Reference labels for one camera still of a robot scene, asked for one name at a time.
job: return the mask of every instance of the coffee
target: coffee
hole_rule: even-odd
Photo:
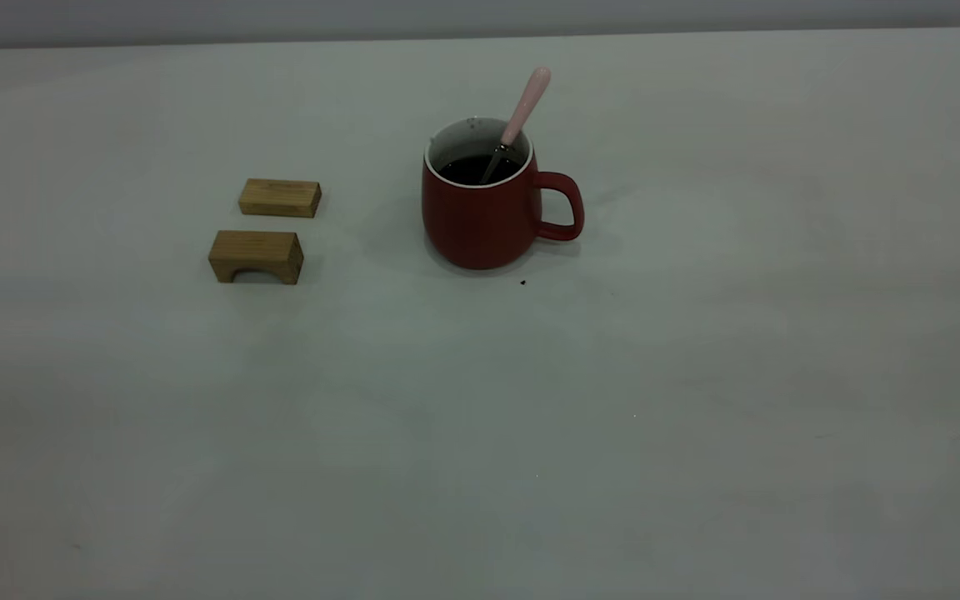
[[[469,156],[447,163],[445,167],[439,168],[438,173],[441,178],[450,182],[461,183],[463,186],[479,186],[480,179],[483,178],[484,171],[488,170],[488,163],[490,162],[490,153]],[[498,159],[498,166],[495,167],[494,173],[487,182],[501,182],[503,179],[511,178],[519,170],[521,170],[521,163],[503,156]]]

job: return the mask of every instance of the rectangular wooden block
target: rectangular wooden block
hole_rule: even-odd
[[[317,182],[248,179],[239,195],[239,209],[243,215],[313,218],[320,201],[321,185]]]
[[[266,271],[294,285],[304,256],[293,232],[221,231],[210,247],[209,261],[221,283],[232,283],[239,271]]]

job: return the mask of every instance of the mug handle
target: mug handle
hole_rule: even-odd
[[[568,205],[572,206],[572,225],[556,225],[543,221],[540,223],[540,231],[537,235],[546,239],[555,239],[558,242],[568,242],[579,237],[580,232],[583,231],[583,199],[580,197],[580,187],[576,187],[576,182],[568,175],[550,172],[537,173],[533,181],[537,188],[565,194]]]

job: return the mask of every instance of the red mug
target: red mug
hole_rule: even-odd
[[[439,175],[439,168],[451,161],[490,155],[504,128],[502,119],[466,118],[439,130],[424,151],[424,231],[432,246],[460,267],[493,269],[508,265],[537,237],[568,242],[583,229],[583,201],[576,182],[561,173],[541,173],[536,166],[536,151],[523,132],[512,149],[527,159],[510,178],[487,186],[464,186]],[[541,189],[565,194],[572,206],[572,225],[543,221]]]

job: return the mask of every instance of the white table surface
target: white table surface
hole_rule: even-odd
[[[538,64],[587,226],[457,270]],[[0,598],[815,596],[960,598],[960,30],[0,51]]]

